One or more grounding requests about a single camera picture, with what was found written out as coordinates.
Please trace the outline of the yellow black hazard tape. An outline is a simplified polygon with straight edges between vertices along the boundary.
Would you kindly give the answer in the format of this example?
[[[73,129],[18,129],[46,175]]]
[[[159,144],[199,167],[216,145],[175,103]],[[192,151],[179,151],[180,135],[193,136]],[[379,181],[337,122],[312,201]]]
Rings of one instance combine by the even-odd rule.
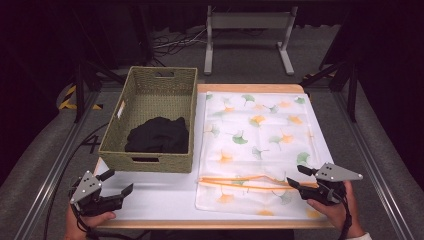
[[[62,102],[59,104],[59,109],[77,109],[77,104],[71,102],[73,94],[76,92],[76,85],[71,85],[65,93]]]

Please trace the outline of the white board with wooden edge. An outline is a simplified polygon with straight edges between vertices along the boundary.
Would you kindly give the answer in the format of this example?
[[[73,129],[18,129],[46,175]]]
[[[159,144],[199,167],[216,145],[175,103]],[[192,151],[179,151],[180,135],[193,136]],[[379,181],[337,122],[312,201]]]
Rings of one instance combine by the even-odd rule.
[[[205,94],[197,100],[194,127],[194,155],[192,171],[185,173],[119,172],[105,184],[106,193],[115,193],[127,184],[133,184],[133,193],[125,200],[118,213],[121,221],[214,221],[214,220],[299,220],[275,216],[221,213],[199,210],[195,206],[197,181],[200,166],[201,134]]]

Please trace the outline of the person's left hand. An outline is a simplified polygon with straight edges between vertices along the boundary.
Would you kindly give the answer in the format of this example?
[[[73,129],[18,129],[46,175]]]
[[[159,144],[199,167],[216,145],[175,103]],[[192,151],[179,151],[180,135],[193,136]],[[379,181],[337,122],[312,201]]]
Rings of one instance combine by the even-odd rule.
[[[82,217],[81,220],[88,227],[96,228],[97,226],[102,225],[106,221],[115,218],[116,214],[114,212],[105,212],[101,215],[94,217]],[[77,224],[77,218],[75,217],[72,211],[72,206],[68,207],[66,213],[64,240],[88,240],[87,233],[83,231],[82,227],[78,226]]]

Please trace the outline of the white metal stand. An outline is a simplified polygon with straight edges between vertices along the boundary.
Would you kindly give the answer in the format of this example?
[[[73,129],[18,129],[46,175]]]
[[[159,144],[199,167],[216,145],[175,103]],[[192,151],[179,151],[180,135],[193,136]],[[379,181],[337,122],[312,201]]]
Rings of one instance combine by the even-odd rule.
[[[213,30],[214,29],[282,29],[283,39],[276,44],[286,74],[292,76],[294,68],[287,52],[288,42],[294,27],[298,7],[283,12],[215,12],[207,9],[204,74],[211,75],[213,67]]]

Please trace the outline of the leaf print mesh laundry bag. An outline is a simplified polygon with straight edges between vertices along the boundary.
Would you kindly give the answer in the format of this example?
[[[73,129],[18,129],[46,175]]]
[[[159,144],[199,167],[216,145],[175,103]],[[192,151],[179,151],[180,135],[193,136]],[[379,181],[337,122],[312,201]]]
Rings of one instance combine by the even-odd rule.
[[[221,213],[318,220],[290,187],[315,188],[299,165],[332,160],[309,97],[294,93],[205,94],[195,206]]]

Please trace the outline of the black metal stand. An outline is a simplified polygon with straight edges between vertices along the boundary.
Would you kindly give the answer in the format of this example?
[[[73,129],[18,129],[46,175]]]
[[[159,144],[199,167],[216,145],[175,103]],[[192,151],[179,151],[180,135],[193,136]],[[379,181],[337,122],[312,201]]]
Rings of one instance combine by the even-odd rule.
[[[318,73],[304,79],[300,85],[305,88],[331,73],[334,73],[334,77],[328,85],[331,91],[340,92],[345,85],[348,85],[347,113],[350,120],[356,122],[355,108],[358,78],[356,65],[354,63],[342,61],[330,65]]]
[[[84,88],[88,87],[90,91],[99,92],[102,88],[101,78],[98,73],[103,74],[107,78],[119,84],[124,84],[125,79],[111,70],[101,67],[94,62],[87,60],[80,60],[75,68],[75,84],[76,84],[76,106],[77,113],[75,123],[78,123],[85,111],[88,109],[85,103]]]

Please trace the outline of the black cloth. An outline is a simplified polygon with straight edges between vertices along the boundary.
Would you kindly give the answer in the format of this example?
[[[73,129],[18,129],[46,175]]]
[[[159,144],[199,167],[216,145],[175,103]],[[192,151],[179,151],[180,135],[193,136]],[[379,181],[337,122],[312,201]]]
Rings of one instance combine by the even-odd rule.
[[[189,131],[184,118],[156,117],[132,129],[124,149],[126,152],[186,154],[188,143]]]

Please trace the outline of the green woven basket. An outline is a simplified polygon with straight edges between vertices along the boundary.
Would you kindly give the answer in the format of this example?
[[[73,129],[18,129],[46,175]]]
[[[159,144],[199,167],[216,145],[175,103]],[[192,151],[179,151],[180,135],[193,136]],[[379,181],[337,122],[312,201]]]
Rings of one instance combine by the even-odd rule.
[[[126,105],[118,119],[116,114],[123,100]],[[191,172],[196,104],[195,68],[131,67],[100,145],[99,156],[109,168],[116,171]],[[186,154],[125,151],[130,131],[156,117],[185,119],[189,131]]]

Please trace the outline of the person's right hand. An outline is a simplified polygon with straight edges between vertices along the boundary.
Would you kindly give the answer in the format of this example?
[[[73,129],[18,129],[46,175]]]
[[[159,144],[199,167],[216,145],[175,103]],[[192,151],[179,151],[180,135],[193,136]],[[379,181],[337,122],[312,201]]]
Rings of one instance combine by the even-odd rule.
[[[344,185],[346,188],[347,204],[352,217],[352,224],[346,234],[346,238],[359,237],[365,234],[366,231],[362,228],[359,221],[358,204],[352,184],[350,181],[345,181]],[[337,230],[343,230],[344,222],[346,220],[346,209],[342,204],[326,206],[313,199],[308,199],[307,204],[318,212],[324,214],[328,218],[328,221]]]

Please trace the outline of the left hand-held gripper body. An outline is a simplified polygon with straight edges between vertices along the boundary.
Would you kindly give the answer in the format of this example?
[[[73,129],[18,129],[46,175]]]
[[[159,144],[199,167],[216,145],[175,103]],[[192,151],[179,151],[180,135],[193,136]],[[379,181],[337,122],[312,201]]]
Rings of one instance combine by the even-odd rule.
[[[86,171],[71,188],[70,206],[77,216],[98,216],[122,208],[124,198],[120,194],[102,197],[102,182]]]

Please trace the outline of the person's dark clothing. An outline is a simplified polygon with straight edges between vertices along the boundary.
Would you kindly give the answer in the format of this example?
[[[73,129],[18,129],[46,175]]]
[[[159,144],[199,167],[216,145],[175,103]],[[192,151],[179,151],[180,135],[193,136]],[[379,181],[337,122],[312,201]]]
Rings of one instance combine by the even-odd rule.
[[[295,240],[294,231],[276,230],[153,230],[150,240]]]

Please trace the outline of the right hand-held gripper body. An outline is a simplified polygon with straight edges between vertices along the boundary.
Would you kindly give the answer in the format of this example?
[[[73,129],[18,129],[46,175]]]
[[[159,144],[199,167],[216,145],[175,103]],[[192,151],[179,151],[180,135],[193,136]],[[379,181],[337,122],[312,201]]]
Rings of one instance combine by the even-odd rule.
[[[362,180],[363,175],[332,163],[325,163],[312,175],[317,187],[300,185],[299,193],[303,200],[313,199],[326,206],[339,204],[346,196],[344,181]]]

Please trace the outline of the aluminium floor rail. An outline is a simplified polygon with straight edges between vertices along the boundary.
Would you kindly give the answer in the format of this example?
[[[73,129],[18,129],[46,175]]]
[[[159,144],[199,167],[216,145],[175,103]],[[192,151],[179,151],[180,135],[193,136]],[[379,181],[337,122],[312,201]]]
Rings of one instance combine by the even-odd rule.
[[[373,154],[371,153],[370,148],[368,147],[362,132],[360,131],[359,126],[353,122],[350,118],[350,115],[347,111],[347,102],[343,98],[341,93],[334,93],[333,98],[341,111],[349,129],[355,139],[357,146],[362,155],[363,165],[369,175],[374,189],[380,199],[380,202],[385,209],[386,214],[396,232],[396,235],[399,240],[415,240],[408,224],[403,217],[403,214],[400,211],[400,208],[397,202],[394,199],[392,191],[389,189],[389,186],[386,180],[383,177],[382,172],[377,166],[377,163],[374,159]]]
[[[44,209],[50,203],[50,198],[53,196],[54,190],[59,186],[60,175],[65,171],[66,161],[71,156],[72,147],[74,146],[75,141],[92,109],[92,105],[98,98],[98,95],[98,92],[90,92],[87,94],[86,102],[83,104],[85,110],[77,122],[72,122],[66,140],[64,141],[55,161],[51,165],[48,175],[41,184],[37,196],[35,197],[31,208],[22,221],[22,224],[13,240],[29,240]]]

